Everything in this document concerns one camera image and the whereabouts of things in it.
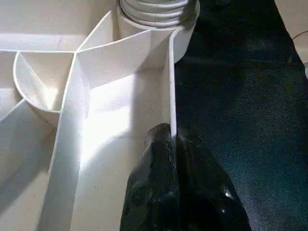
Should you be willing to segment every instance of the white plastic organizer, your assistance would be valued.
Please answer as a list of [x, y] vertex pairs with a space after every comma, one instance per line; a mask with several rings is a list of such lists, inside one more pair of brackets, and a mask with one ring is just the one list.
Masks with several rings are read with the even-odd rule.
[[119, 230], [146, 132], [176, 135], [174, 63], [198, 4], [157, 29], [115, 0], [0, 1], [1, 230]]

